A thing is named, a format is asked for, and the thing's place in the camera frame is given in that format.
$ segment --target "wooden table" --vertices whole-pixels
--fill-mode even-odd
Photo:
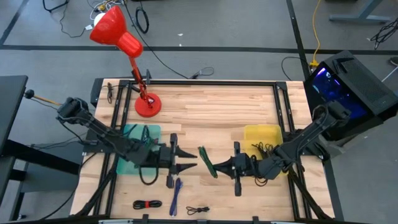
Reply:
[[[118,85],[119,80],[105,79],[103,85],[108,82],[114,86]],[[295,127],[304,128],[312,120],[303,83],[287,82],[287,87]],[[268,86],[149,85],[148,92],[158,94],[162,100],[161,112],[153,118],[140,117],[134,110],[138,94],[133,93],[127,124],[158,124],[162,129],[163,142],[169,145],[170,133],[177,133],[178,144],[184,151],[198,155],[197,147],[203,145],[214,164],[233,155],[233,142],[243,140],[245,125],[278,124],[274,94]],[[95,118],[110,126],[115,100],[109,104],[107,93],[107,88],[103,88]],[[178,196],[178,215],[174,219],[251,220],[253,216],[258,216],[260,220],[294,219],[289,186],[284,176],[270,180],[264,187],[256,186],[252,177],[242,178],[242,196],[235,197],[234,181],[223,174],[219,174],[217,179],[212,178],[200,156],[198,159],[177,159],[177,162],[197,162],[198,165],[180,174],[183,189]],[[97,188],[102,163],[103,155],[98,154],[82,168],[71,214],[78,212]],[[306,170],[308,191],[325,213],[333,217],[321,160],[315,156],[303,156],[302,164]],[[158,181],[151,186],[142,184],[138,176],[119,175],[111,218],[141,218],[147,213],[150,219],[171,219],[169,209],[174,190],[165,186],[166,175],[167,170],[161,170]],[[296,191],[303,217],[301,195]],[[135,200],[161,200],[163,206],[134,210],[132,203]],[[102,201],[101,213],[104,213],[105,201]],[[210,212],[188,216],[186,206],[209,206]]]

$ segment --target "black clamp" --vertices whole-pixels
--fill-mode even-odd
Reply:
[[[149,215],[143,214],[141,224],[148,224]]]
[[[253,224],[260,224],[259,217],[253,217]]]

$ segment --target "floor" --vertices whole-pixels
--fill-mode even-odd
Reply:
[[[47,7],[63,0],[46,1]],[[312,13],[317,0],[294,0],[294,10],[298,28],[306,50],[315,49],[316,40],[312,32]],[[159,49],[156,54],[168,66],[190,76],[203,67],[213,67],[215,74],[210,79],[240,80],[286,80],[280,63],[284,57],[298,57],[297,44],[289,17],[286,1],[278,0],[158,0],[143,1],[150,19],[149,32],[145,41]],[[333,50],[355,50],[355,56],[378,78],[383,79],[394,67],[388,59],[398,55],[398,34],[393,35],[379,48],[373,50],[373,42],[368,41],[382,25],[360,25],[330,22],[330,14],[353,14],[358,12],[366,1],[321,1],[317,11],[317,31],[321,41],[320,62],[329,57]],[[137,2],[129,1],[129,9],[134,13]],[[66,97],[90,99],[93,80],[99,77],[129,76],[129,62],[125,55],[112,48],[101,49],[89,39],[89,31],[81,37],[69,38],[60,32],[59,20],[64,8],[52,14],[43,9],[42,1],[0,0],[0,75],[27,75],[27,88],[35,93],[63,102]],[[375,15],[396,18],[398,2],[383,1],[374,11]],[[65,18],[64,30],[71,35],[79,34],[90,25],[91,7],[86,1],[70,0]],[[129,30],[136,34],[133,27]],[[201,47],[189,51],[186,47]],[[312,54],[306,54],[307,61]],[[178,78],[165,68],[153,54],[146,50],[137,59],[141,69],[149,69],[154,78]],[[292,80],[304,80],[300,61],[286,60],[286,73]],[[393,74],[385,84],[398,90],[398,74]],[[53,110],[36,102],[23,100],[15,120],[10,138],[24,144],[51,143],[64,141],[71,134],[56,121]],[[77,133],[85,128],[72,126]],[[340,162],[340,167],[349,164]],[[335,173],[336,179],[345,181],[349,177],[344,169]],[[38,219],[52,212],[70,192],[34,193],[26,196],[21,212],[29,219]],[[372,205],[374,198],[358,203]],[[37,198],[44,198],[46,206],[37,206]],[[346,200],[357,200],[360,195],[348,195]],[[345,220],[353,222],[383,223],[393,222],[387,217],[389,212],[343,206]],[[68,215],[70,203],[53,217]],[[363,220],[360,213],[370,213]]]

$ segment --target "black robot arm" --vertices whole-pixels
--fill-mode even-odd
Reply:
[[[315,138],[329,128],[344,126],[349,120],[349,116],[350,111],[339,102],[331,101],[315,109],[313,123],[295,133],[295,137],[291,141],[273,148],[267,153],[267,157],[260,160],[257,160],[255,156],[249,157],[246,153],[240,152],[240,145],[235,142],[234,156],[225,162],[213,165],[209,169],[222,172],[235,180],[235,196],[241,195],[240,177],[273,180],[281,172],[289,172],[292,180],[310,202],[310,206],[316,215],[321,218],[328,218],[311,198],[301,181],[298,180],[292,165],[298,163],[298,157],[303,149],[313,144]]]
[[[173,187],[172,175],[196,165],[175,163],[175,156],[196,158],[179,148],[177,134],[171,134],[170,147],[159,144],[158,151],[148,150],[141,140],[128,138],[125,133],[109,128],[95,119],[89,112],[87,103],[79,98],[67,98],[66,102],[58,109],[57,119],[61,123],[80,124],[87,127],[106,147],[112,149],[124,160],[133,162],[136,166],[169,169],[167,177],[167,187],[169,188]]]

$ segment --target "white cable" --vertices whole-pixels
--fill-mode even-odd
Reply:
[[[110,1],[108,3],[106,3],[105,7],[107,10],[110,10],[112,8],[112,3],[115,4],[121,4],[121,3],[117,3],[116,1]]]
[[[96,6],[94,6],[93,10],[91,10],[90,19],[91,19],[92,21],[94,20],[94,19],[93,19],[93,12],[94,12],[94,10],[95,10],[99,5],[104,4],[104,3],[106,3],[106,1],[103,1],[103,2],[101,2],[101,3],[98,3]]]
[[[383,80],[381,80],[381,82],[384,82],[391,74],[394,73],[394,71],[396,71],[398,69],[398,66],[392,71],[390,72],[390,74],[388,74],[385,78],[383,78]]]

